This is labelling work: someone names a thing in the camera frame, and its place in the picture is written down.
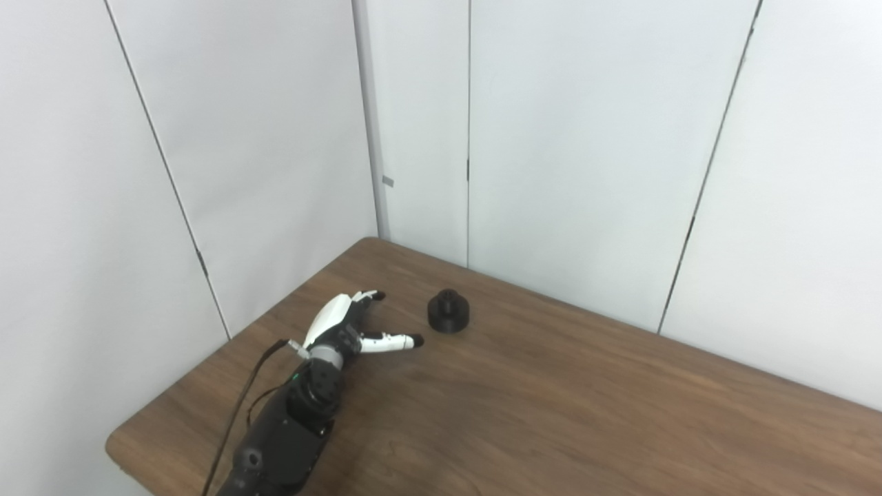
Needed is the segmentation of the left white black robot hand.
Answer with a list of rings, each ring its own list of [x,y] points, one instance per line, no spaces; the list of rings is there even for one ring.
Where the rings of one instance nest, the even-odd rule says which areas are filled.
[[[338,370],[357,355],[409,351],[422,347],[422,335],[391,335],[361,330],[363,318],[372,302],[381,301],[385,296],[381,290],[334,296],[317,313],[305,341],[292,341],[289,345],[296,349],[300,358],[322,360]]]

